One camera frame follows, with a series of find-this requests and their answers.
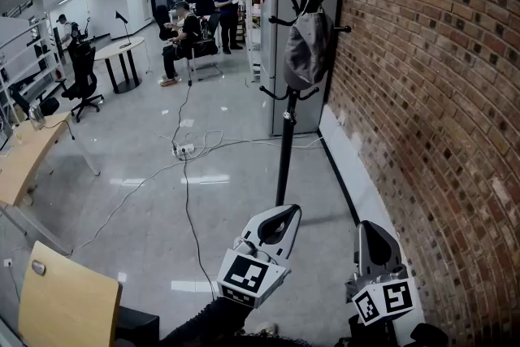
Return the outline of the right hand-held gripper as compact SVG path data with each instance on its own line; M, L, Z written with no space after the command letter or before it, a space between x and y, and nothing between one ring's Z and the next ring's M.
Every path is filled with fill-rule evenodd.
M358 273L345 284L346 302L354 304L360 322L371 325L412 311L416 306L413 282L402 264L397 241L378 224L363 220L357 226L354 246Z

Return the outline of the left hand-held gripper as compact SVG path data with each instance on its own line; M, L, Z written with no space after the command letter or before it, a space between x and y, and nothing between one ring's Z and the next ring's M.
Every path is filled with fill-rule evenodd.
M299 205L277 206L255 215L228 249L217 278L219 296L259 308L291 272L289 258L301 222ZM258 250L254 245L266 245Z

